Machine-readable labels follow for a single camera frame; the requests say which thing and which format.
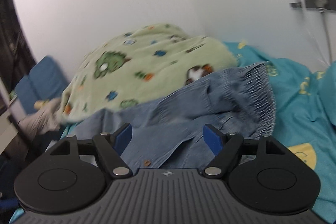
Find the gray fabric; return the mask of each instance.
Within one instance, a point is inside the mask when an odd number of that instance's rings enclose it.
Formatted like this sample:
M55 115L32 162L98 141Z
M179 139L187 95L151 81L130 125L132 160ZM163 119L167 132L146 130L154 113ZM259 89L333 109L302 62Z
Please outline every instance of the gray fabric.
M56 117L56 111L60 103L60 97L54 98L36 113L27 115L19 122L19 127L30 140L33 140L36 135L60 129L60 124Z
M135 172L144 168L204 168L214 157L203 140L210 123L223 133L247 138L272 134L275 103L263 63L213 72L171 95L120 112L102 109L74 130L78 139L133 128L122 159Z

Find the blue gripper pad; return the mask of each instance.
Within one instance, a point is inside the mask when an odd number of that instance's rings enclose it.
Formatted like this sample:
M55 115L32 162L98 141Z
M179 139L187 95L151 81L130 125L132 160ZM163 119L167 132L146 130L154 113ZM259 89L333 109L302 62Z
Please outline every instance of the blue gripper pad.
M207 125L203 127L203 139L215 156L217 156L218 153L223 149L224 145L222 143L221 137L218 136L216 132L214 132Z
M115 144L113 149L120 156L132 139L132 126L127 123L119 128L115 133L113 133L113 135L115 136Z

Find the blue cushion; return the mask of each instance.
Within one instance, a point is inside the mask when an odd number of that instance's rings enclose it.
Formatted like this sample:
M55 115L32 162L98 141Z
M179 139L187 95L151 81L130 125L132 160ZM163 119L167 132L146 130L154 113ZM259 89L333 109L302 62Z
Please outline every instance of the blue cushion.
M15 91L26 114L35 113L34 104L36 101L41 100L41 98L38 96L28 76L25 75L20 80L15 87Z
M60 97L68 86L60 68L50 56L44 57L31 69L29 79L42 100Z

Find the logo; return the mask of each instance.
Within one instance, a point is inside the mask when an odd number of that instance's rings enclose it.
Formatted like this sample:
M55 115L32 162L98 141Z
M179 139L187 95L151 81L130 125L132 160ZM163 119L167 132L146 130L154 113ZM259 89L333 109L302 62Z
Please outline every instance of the logo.
M169 177L169 176L172 175L173 173L170 172L170 171L166 171L166 172L163 172L162 174L164 174L166 177Z

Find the green fleece blanket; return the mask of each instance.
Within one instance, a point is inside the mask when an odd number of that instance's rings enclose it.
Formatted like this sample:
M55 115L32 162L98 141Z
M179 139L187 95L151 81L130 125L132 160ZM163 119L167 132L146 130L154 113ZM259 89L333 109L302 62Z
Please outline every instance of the green fleece blanket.
M146 26L113 38L84 58L63 92L60 115L64 122L77 122L102 108L134 106L236 65L214 38L189 37L171 24Z

